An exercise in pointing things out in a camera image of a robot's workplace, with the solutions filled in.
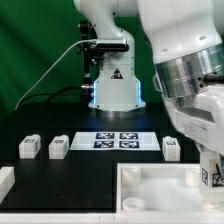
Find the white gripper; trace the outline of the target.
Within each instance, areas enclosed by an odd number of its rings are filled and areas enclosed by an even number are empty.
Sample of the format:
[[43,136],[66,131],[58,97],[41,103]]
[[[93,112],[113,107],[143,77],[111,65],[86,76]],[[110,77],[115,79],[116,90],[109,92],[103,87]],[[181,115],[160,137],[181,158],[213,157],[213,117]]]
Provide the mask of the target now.
[[197,94],[191,107],[179,108],[163,98],[174,128],[195,142],[224,155],[224,87],[209,86]]

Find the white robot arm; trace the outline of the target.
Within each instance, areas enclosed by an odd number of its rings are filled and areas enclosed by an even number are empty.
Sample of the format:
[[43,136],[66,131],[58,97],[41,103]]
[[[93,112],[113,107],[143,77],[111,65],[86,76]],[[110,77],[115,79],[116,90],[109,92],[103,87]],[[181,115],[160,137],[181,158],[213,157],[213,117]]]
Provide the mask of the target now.
[[224,155],[224,86],[207,85],[224,68],[214,16],[222,0],[73,0],[93,26],[90,52],[101,53],[89,107],[107,116],[145,107],[134,73],[135,41],[115,17],[138,16],[152,48],[155,85],[175,129],[201,149]]

